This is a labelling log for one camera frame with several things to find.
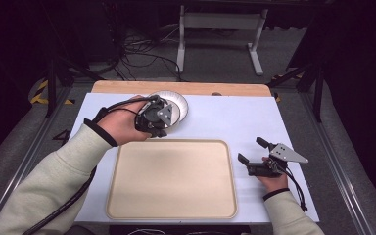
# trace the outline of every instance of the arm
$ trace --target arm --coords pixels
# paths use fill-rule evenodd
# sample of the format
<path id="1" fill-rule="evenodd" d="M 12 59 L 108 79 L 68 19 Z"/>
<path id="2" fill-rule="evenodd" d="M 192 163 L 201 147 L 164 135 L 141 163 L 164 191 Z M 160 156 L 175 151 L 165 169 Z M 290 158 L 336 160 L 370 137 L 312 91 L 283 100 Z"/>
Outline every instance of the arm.
<path id="1" fill-rule="evenodd" d="M 143 105 L 138 102 L 126 108 L 138 112 Z M 107 150 L 149 136 L 134 129 L 134 114 L 128 111 L 115 111 L 97 124 L 86 120 L 66 145 L 43 159 L 12 193 L 0 213 L 0 234 L 23 234 L 64 204 L 88 180 Z M 66 232 L 84 196 L 38 234 Z"/>
<path id="2" fill-rule="evenodd" d="M 276 235 L 323 234 L 319 226 L 302 211 L 288 188 L 288 177 L 258 177 L 267 190 L 264 205 Z"/>

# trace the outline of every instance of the black wristband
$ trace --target black wristband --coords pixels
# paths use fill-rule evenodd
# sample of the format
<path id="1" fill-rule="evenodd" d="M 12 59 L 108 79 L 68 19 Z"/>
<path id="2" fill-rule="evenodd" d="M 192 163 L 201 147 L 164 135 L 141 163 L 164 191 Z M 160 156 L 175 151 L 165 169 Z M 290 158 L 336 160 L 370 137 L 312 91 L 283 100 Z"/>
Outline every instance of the black wristband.
<path id="1" fill-rule="evenodd" d="M 266 201 L 267 199 L 273 197 L 274 195 L 277 195 L 279 193 L 283 193 L 283 192 L 286 192 L 286 191 L 290 191 L 289 188 L 282 188 L 282 189 L 275 190 L 273 192 L 270 192 L 270 193 L 264 195 L 263 199 Z"/>
<path id="2" fill-rule="evenodd" d="M 98 135 L 100 135 L 100 137 L 102 137 L 104 140 L 106 140 L 106 142 L 108 142 L 112 147 L 118 146 L 118 143 L 116 143 L 116 140 L 108 132 L 106 132 L 105 129 L 100 127 L 95 122 L 86 118 L 84 120 L 84 124 L 87 125 L 88 127 L 90 127 L 92 130 L 94 130 L 94 132 L 96 132 Z"/>

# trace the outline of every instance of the sleeve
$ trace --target sleeve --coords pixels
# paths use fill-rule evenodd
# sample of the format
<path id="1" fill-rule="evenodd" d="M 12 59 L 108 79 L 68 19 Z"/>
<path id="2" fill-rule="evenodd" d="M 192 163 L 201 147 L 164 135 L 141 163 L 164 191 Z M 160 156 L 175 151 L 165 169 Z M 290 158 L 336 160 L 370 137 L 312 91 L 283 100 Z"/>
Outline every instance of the sleeve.
<path id="1" fill-rule="evenodd" d="M 106 151 L 117 145 L 98 125 L 85 123 L 67 144 L 44 158 L 14 190 L 0 212 L 0 234 L 23 234 L 63 205 L 88 180 Z M 84 198 L 85 194 L 36 234 L 65 233 Z"/>
<path id="2" fill-rule="evenodd" d="M 275 235 L 321 235 L 319 226 L 302 211 L 289 189 L 264 197 Z"/>

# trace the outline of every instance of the white tabletop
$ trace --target white tabletop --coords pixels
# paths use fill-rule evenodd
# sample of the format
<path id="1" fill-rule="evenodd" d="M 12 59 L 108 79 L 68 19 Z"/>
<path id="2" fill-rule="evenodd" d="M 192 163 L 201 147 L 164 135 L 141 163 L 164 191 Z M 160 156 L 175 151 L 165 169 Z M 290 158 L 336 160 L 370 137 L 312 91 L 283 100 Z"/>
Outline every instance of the white tabletop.
<path id="1" fill-rule="evenodd" d="M 127 100 L 134 94 L 86 95 L 81 110 L 71 132 L 75 135 L 85 118 L 94 118 L 101 107 Z M 76 222 L 99 222 L 109 224 L 258 224 L 267 223 L 269 218 L 262 197 L 263 185 L 248 175 L 246 167 L 237 160 L 238 153 L 251 162 L 261 162 L 268 156 L 268 150 L 256 143 L 257 137 L 273 144 L 283 143 L 293 148 L 276 102 L 272 97 L 238 96 L 197 96 L 185 95 L 188 102 L 188 115 L 166 138 L 174 139 L 220 139 L 230 149 L 238 210 L 229 219 L 168 219 L 168 220 L 114 220 L 107 217 L 106 204 L 115 168 L 118 148 L 106 152 L 98 164 L 96 175 L 89 188 L 84 205 Z M 305 213 L 314 221 L 319 221 L 313 200 L 307 189 L 299 164 L 289 163 L 304 194 L 308 211 Z M 291 180 L 290 189 L 298 200 L 297 190 Z"/>

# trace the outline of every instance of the beige tray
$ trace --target beige tray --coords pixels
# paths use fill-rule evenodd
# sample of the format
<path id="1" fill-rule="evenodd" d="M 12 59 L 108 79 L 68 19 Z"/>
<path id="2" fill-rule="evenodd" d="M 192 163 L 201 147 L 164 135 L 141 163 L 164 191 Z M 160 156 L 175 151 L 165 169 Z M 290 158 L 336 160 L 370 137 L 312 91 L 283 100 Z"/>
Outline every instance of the beige tray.
<path id="1" fill-rule="evenodd" d="M 225 142 L 153 139 L 120 147 L 107 204 L 110 218 L 231 218 L 236 211 Z"/>

